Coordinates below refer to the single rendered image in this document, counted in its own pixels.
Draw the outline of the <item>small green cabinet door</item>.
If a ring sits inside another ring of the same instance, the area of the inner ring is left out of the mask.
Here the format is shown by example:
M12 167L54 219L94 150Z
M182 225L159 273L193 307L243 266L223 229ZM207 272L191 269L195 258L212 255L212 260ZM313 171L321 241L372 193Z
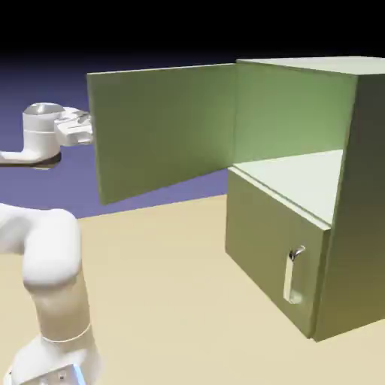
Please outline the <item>small green cabinet door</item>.
M226 252L308 338L315 333L320 284L330 227L236 167L228 170ZM287 254L295 260L293 289L302 301L283 298Z

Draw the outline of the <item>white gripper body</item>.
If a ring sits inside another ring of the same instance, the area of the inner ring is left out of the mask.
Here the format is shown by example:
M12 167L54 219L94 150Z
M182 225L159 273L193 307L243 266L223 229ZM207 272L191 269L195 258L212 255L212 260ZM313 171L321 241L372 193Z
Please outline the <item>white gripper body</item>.
M57 141L61 146L91 144L93 139L90 116L61 119L54 122Z

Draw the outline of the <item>large green cabinet door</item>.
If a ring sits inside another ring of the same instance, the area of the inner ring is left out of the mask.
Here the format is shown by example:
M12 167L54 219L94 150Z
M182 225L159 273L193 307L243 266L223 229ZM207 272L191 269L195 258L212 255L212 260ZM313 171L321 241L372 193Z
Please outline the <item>large green cabinet door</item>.
M231 164L235 74L233 64L89 73L100 202Z

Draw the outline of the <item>green cabinet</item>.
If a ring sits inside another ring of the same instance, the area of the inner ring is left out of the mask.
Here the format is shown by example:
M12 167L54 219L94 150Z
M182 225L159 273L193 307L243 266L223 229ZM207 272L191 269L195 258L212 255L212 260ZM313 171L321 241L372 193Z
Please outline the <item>green cabinet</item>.
M231 167L330 227L311 339L384 320L385 58L236 67Z

